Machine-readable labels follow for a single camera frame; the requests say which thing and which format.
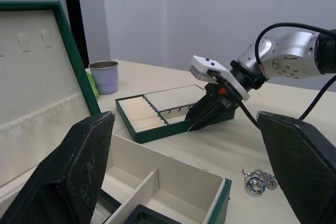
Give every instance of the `chain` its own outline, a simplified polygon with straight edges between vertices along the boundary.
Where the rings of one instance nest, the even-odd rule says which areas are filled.
[[[241,170],[242,173],[246,176],[247,174],[244,172],[244,169]],[[256,169],[253,171],[253,173],[257,173],[260,176],[260,180],[262,181],[262,183],[265,185],[266,188],[273,190],[275,188],[277,188],[278,186],[278,182],[275,179],[275,176],[272,175],[271,173],[268,173],[264,170],[261,169]]]

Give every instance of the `tabletop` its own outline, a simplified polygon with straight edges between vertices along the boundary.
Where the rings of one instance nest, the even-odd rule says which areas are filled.
[[[137,94],[197,84],[188,71],[168,69],[117,60],[119,90],[101,95],[98,104],[102,112],[114,111],[113,133],[132,139],[117,110],[115,99]],[[259,90],[250,91],[245,106],[252,115],[268,111],[298,118],[318,91],[265,83]],[[336,93],[326,92],[305,119],[313,124],[330,142],[336,145]],[[251,172],[262,169],[272,173],[260,131],[241,109],[235,118],[208,126],[196,132],[185,132],[146,143],[145,146],[175,157],[194,166],[210,170],[232,180],[226,224],[234,223],[299,223],[281,188],[267,190],[258,197],[246,193],[242,169]]]

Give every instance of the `green object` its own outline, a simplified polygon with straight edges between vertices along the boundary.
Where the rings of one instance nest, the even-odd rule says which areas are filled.
[[[137,142],[139,144],[144,144],[144,143],[147,143],[147,142],[150,142],[150,141],[153,141],[153,140],[157,140],[157,139],[160,139],[160,138],[164,138],[164,137],[167,137],[167,136],[172,136],[172,135],[175,135],[175,134],[180,134],[180,133],[188,131],[188,129],[192,125],[191,120],[186,120],[186,121],[182,121],[182,122],[168,124],[166,119],[161,115],[161,112],[164,112],[166,110],[163,110],[163,111],[156,110],[156,108],[151,104],[151,102],[149,100],[147,100],[144,97],[144,95],[145,94],[141,94],[141,95],[136,95],[136,96],[133,96],[133,97],[126,97],[126,98],[120,98],[120,99],[115,100],[117,110],[119,111],[119,114],[120,114],[122,120],[124,121],[130,135],[132,136],[132,138],[135,142]],[[136,97],[145,98],[147,100],[147,102],[150,104],[150,106],[159,114],[159,117],[167,125],[157,127],[157,128],[153,128],[153,129],[149,129],[149,130],[142,131],[142,132],[135,132],[133,126],[131,125],[131,123],[128,120],[127,116],[125,115],[122,107],[120,106],[119,101],[130,99],[130,98],[136,98]],[[235,116],[234,111],[231,112],[231,113],[223,114],[215,123],[219,123],[219,122],[222,122],[222,121],[233,119],[234,116]]]
[[[89,82],[91,84],[91,87],[92,87],[92,90],[93,90],[93,93],[95,94],[94,96],[96,97],[96,99],[98,99],[99,97],[99,93],[98,93],[98,90],[96,88],[96,83],[94,82],[94,78],[92,77],[92,75],[90,75],[89,73],[86,73],[88,78],[89,78]]]
[[[0,11],[15,11],[15,10],[51,10],[54,12],[54,16],[58,25],[58,29],[61,33],[61,37],[68,53],[69,60],[73,71],[76,75],[80,89],[82,90],[86,104],[91,115],[99,114],[100,109],[96,100],[96,97],[91,88],[88,76],[80,54],[78,52],[75,40],[72,36],[68,21],[62,9],[60,2],[22,2],[22,1],[4,1],[0,2]]]

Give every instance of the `metal cup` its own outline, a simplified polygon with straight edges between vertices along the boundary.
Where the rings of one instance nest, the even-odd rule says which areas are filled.
[[[118,90],[118,63],[113,60],[97,61],[89,65],[96,88],[100,94],[112,94]]]

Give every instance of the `green tray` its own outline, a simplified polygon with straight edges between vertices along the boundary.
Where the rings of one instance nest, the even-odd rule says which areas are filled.
[[[120,114],[122,120],[124,121],[124,123],[126,125],[126,128],[128,129],[130,135],[132,136],[132,139],[135,142],[137,142],[139,144],[144,144],[144,143],[147,143],[147,142],[150,142],[150,141],[153,141],[153,140],[157,140],[157,139],[160,139],[160,138],[164,138],[164,137],[168,137],[168,136],[172,136],[172,135],[175,135],[175,134],[180,134],[180,133],[188,131],[188,129],[192,125],[191,120],[186,120],[186,121],[182,121],[182,122],[168,124],[167,120],[161,115],[161,112],[164,112],[164,111],[167,111],[167,110],[158,111],[152,105],[152,103],[144,97],[145,95],[146,94],[140,94],[140,95],[135,95],[135,96],[132,96],[132,97],[125,97],[125,98],[120,98],[120,99],[115,100],[117,110],[119,111],[119,114]],[[128,120],[126,114],[124,113],[122,107],[120,106],[120,103],[119,103],[119,101],[126,100],[126,99],[131,99],[131,98],[136,98],[136,97],[145,98],[147,100],[147,102],[150,104],[150,106],[158,113],[159,117],[167,125],[157,127],[157,128],[153,128],[153,129],[149,129],[149,130],[142,131],[142,132],[136,132],[134,130],[133,126],[131,125],[130,121]],[[231,113],[223,114],[215,123],[219,123],[219,122],[222,122],[222,121],[233,119],[234,116],[235,116],[234,111],[231,112]]]

